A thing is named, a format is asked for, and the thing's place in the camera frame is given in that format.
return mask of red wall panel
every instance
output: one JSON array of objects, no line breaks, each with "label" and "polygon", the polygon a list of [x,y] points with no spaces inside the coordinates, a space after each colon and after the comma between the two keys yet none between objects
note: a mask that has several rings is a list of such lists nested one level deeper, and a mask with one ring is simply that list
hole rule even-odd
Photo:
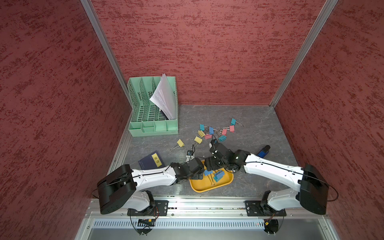
[{"label": "red wall panel", "polygon": [[80,1],[4,1],[0,33],[0,239],[73,239],[129,103]]},{"label": "red wall panel", "polygon": [[384,237],[383,12],[339,0],[276,107],[296,159],[340,193],[328,212],[342,239]]},{"label": "red wall panel", "polygon": [[177,77],[181,104],[269,105],[324,0],[93,0],[126,80]]}]

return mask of white paper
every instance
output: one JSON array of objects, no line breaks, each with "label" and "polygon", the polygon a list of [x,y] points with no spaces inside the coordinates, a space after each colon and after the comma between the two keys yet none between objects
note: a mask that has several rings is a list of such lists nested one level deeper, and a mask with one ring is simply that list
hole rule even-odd
[{"label": "white paper", "polygon": [[159,85],[149,100],[158,106],[169,120],[177,118],[176,97],[165,73],[161,76]]}]

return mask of robotic arm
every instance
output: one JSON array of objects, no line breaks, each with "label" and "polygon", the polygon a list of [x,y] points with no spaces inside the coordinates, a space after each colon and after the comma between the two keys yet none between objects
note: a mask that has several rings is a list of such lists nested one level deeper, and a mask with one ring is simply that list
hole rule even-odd
[{"label": "robotic arm", "polygon": [[149,214],[155,205],[154,199],[150,191],[141,190],[183,183],[203,172],[204,165],[197,158],[151,170],[131,170],[129,164],[122,165],[97,184],[100,212],[108,214],[123,207]]},{"label": "robotic arm", "polygon": [[[213,156],[205,159],[208,171],[224,167],[236,173],[244,167],[246,173],[257,174],[290,187],[264,193],[259,208],[266,216],[292,207],[304,207],[316,214],[326,213],[328,185],[315,167],[307,165],[303,169],[272,162],[243,150],[232,152],[216,140],[209,145]],[[183,183],[196,179],[203,172],[204,165],[197,158],[151,170],[131,170],[128,164],[122,165],[98,182],[101,214],[114,212],[121,207],[149,214],[153,210],[154,199],[150,191],[143,189]]]}]

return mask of green desk organizer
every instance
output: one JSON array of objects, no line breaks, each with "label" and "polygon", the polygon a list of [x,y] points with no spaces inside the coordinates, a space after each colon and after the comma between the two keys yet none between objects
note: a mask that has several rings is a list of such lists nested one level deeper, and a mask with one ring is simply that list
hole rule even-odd
[{"label": "green desk organizer", "polygon": [[177,119],[165,120],[159,108],[149,100],[160,82],[157,77],[129,78],[128,91],[132,103],[132,118],[129,131],[133,137],[178,134],[179,106],[177,101],[176,77],[168,77],[168,82],[175,93]]}]

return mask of yellow tray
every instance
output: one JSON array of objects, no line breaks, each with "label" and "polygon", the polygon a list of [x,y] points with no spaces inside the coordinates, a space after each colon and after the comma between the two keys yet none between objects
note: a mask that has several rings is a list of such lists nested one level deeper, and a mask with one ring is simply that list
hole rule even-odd
[{"label": "yellow tray", "polygon": [[210,176],[209,175],[208,176],[203,175],[203,179],[200,179],[200,180],[190,179],[189,180],[189,183],[191,184],[192,189],[195,192],[205,192],[205,191],[208,191],[211,189],[215,189],[215,188],[230,184],[233,181],[233,173],[227,172],[226,170],[224,170],[224,168],[221,168],[219,170],[222,170],[224,172],[224,176],[219,180],[219,182],[216,182],[213,179],[213,177],[214,177],[213,173]]}]

